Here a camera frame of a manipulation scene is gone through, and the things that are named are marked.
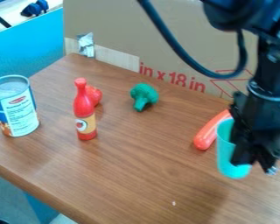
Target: cardboard box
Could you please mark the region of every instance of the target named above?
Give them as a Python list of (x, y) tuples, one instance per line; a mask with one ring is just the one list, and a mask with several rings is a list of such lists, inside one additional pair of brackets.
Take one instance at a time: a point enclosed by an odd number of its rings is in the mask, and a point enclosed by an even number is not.
[[(235, 68), (235, 34), (215, 30), (198, 0), (151, 0), (178, 41), (205, 67), (226, 73)], [(231, 100), (245, 91), (256, 70), (256, 41), (245, 33), (249, 53), (247, 69), (232, 80), (212, 80), (184, 63), (167, 45), (137, 0), (65, 1), (66, 37), (93, 32), (96, 44), (140, 57), (140, 73), (195, 91)]]

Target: red pepper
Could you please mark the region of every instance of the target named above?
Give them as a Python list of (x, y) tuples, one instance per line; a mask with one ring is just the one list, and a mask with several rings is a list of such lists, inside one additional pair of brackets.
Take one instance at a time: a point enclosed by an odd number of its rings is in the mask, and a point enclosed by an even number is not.
[(86, 86), (87, 95), (91, 98), (94, 106), (99, 104), (102, 99), (102, 91), (96, 87)]

